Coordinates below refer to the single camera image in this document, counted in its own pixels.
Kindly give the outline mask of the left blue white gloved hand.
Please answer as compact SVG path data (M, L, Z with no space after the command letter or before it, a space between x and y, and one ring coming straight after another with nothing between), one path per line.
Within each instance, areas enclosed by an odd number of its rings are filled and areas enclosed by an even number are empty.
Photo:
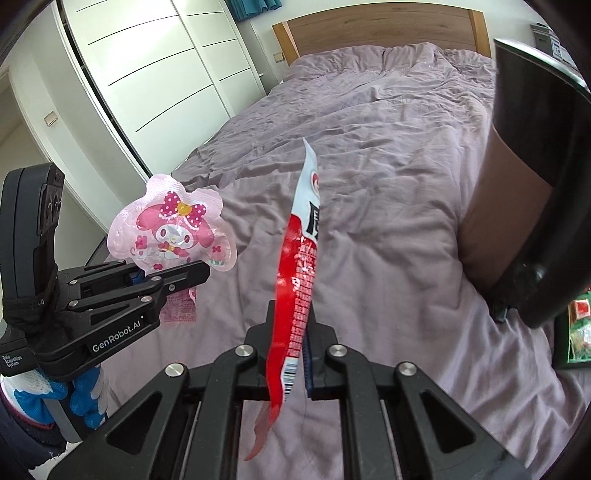
M1 392L10 409L34 426L49 426L54 418L45 400L66 400L69 411L81 417L84 424L95 430L106 419L107 382L100 366L93 367L72 381L69 393L66 382L50 380L40 370L12 377L1 376Z

